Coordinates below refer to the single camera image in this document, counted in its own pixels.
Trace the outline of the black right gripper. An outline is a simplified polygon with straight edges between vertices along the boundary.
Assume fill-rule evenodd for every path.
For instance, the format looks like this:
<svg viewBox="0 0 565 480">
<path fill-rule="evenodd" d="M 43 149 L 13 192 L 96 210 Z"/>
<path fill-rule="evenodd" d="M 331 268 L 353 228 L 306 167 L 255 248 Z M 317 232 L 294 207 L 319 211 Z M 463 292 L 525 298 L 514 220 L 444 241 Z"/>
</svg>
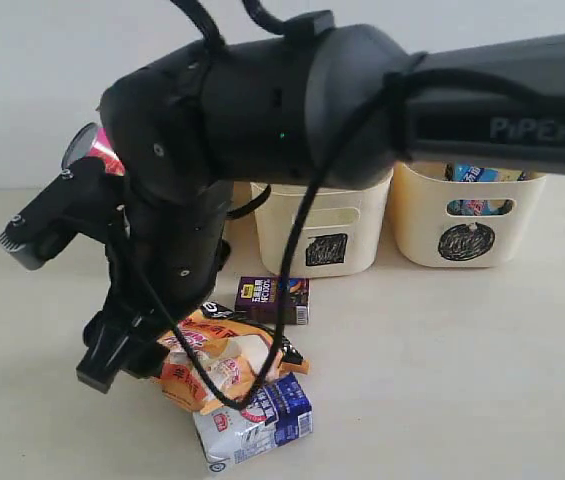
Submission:
<svg viewBox="0 0 565 480">
<path fill-rule="evenodd" d="M 108 391 L 122 369 L 136 379 L 160 378 L 170 349 L 159 337 L 216 285 L 232 193 L 232 183 L 218 181 L 176 204 L 124 185 L 121 197 L 96 210 L 90 222 L 105 246 L 110 286 L 83 331 L 81 383 Z"/>
</svg>

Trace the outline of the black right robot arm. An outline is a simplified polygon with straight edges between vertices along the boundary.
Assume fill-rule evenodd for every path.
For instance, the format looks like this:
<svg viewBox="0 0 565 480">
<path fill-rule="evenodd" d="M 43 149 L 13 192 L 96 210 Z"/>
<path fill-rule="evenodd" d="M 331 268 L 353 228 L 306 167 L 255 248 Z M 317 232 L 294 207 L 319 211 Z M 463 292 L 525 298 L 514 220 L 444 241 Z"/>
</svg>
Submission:
<svg viewBox="0 0 565 480">
<path fill-rule="evenodd" d="M 77 375 L 107 391 L 211 293 L 236 181 L 360 190 L 412 159 L 565 174 L 565 34 L 410 54 L 315 12 L 273 39 L 182 47 L 113 83 L 99 112 L 125 211 Z"/>
</svg>

